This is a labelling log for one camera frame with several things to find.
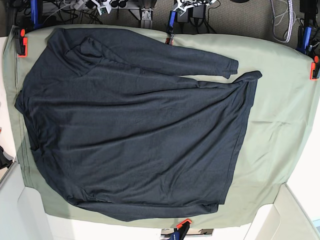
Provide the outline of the top centre blue-orange clamp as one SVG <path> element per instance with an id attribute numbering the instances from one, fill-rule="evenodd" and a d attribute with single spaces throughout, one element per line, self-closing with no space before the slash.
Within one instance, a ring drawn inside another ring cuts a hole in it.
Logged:
<path id="1" fill-rule="evenodd" d="M 176 12 L 175 11 L 170 11 L 169 14 L 169 19 L 168 19 L 168 24 L 167 24 L 167 34 L 168 37 L 165 41 L 167 45 L 172 46 L 174 42 L 174 23 L 175 23 L 175 17 L 176 17 Z"/>

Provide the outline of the dark long-sleeve T-shirt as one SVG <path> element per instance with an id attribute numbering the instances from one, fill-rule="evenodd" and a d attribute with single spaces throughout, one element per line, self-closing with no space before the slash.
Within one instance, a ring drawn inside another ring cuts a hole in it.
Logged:
<path id="1" fill-rule="evenodd" d="M 260 71 L 126 29 L 57 29 L 15 107 L 35 164 L 73 206 L 129 222 L 225 203 Z"/>

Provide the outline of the black power adapter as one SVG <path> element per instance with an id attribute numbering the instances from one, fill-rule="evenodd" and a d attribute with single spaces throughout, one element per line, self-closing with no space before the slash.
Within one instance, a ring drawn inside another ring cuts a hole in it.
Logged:
<path id="1" fill-rule="evenodd" d="M 206 5 L 192 7 L 186 10 L 182 15 L 179 13 L 175 17 L 177 23 L 189 23 L 191 18 L 193 19 L 204 19 L 205 18 Z"/>

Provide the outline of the left orange-black clamp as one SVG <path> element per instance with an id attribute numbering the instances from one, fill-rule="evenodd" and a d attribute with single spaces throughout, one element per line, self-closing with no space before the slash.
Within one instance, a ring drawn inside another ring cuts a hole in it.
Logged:
<path id="1" fill-rule="evenodd" d="M 13 36 L 17 56 L 26 58 L 28 56 L 28 38 L 26 37 L 25 29 L 16 27 L 13 30 Z"/>

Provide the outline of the orange-black clamp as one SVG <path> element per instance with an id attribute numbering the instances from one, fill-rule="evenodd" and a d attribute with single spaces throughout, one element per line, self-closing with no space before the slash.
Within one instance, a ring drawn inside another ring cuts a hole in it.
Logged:
<path id="1" fill-rule="evenodd" d="M 316 55 L 311 63 L 309 79 L 317 81 L 320 78 L 320 57 Z"/>
<path id="2" fill-rule="evenodd" d="M 17 56 L 26 58 L 28 56 L 28 38 L 26 37 L 25 29 L 16 27 L 13 30 L 13 36 Z"/>
<path id="3" fill-rule="evenodd" d="M 187 218 L 180 222 L 176 228 L 174 228 L 173 233 L 170 235 L 169 240 L 183 240 L 187 235 L 192 221 Z"/>

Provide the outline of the right orange-black clamp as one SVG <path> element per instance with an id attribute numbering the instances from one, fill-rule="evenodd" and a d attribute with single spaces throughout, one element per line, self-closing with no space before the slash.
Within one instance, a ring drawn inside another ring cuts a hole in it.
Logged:
<path id="1" fill-rule="evenodd" d="M 309 79 L 317 81 L 320 78 L 320 57 L 316 55 L 311 63 Z"/>

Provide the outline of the metal table bracket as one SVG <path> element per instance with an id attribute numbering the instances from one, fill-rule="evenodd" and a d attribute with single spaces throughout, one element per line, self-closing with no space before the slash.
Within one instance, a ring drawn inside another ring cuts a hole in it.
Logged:
<path id="1" fill-rule="evenodd" d="M 142 8 L 140 10 L 140 27 L 143 29 L 153 28 L 153 9 Z"/>

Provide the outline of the white power strip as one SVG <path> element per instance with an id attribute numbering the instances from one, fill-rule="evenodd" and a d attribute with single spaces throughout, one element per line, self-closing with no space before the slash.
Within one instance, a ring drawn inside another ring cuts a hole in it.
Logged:
<path id="1" fill-rule="evenodd" d="M 85 8 L 85 0 L 63 0 L 62 3 L 64 6 L 69 7 L 72 10 L 83 10 Z"/>

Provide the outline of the green table cloth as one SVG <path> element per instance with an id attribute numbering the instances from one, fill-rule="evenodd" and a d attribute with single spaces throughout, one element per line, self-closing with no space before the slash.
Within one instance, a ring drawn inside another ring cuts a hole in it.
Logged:
<path id="1" fill-rule="evenodd" d="M 47 46 L 54 27 L 27 34 L 28 55 L 18 57 L 12 35 L 1 50 L 3 87 L 11 137 L 22 178 L 41 196 L 47 214 L 70 220 L 120 225 L 121 221 L 74 207 L 52 190 L 39 173 L 32 156 L 16 96 L 26 74 Z M 258 209 L 274 202 L 281 185 L 294 171 L 310 133 L 320 97 L 320 83 L 310 79 L 312 60 L 296 50 L 271 41 L 225 34 L 177 34 L 174 45 L 220 54 L 239 62 L 238 74 L 258 70 L 258 80 L 245 139 L 236 163 L 225 204 L 216 213 L 192 218 L 194 228 L 237 227 L 251 222 Z"/>

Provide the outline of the bottom orange-black clamp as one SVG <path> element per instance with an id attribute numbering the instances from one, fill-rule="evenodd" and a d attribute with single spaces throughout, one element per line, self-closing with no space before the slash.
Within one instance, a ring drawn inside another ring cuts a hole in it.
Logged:
<path id="1" fill-rule="evenodd" d="M 192 221 L 187 218 L 180 222 L 176 228 L 174 228 L 173 233 L 170 235 L 169 240 L 183 240 L 187 235 Z"/>

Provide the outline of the black object left edge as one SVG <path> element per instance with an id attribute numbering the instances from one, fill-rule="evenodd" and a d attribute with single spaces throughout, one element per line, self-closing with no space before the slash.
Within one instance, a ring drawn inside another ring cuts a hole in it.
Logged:
<path id="1" fill-rule="evenodd" d="M 12 160 L 9 160 L 4 155 L 4 149 L 0 146 L 0 169 L 9 168 L 13 164 Z"/>

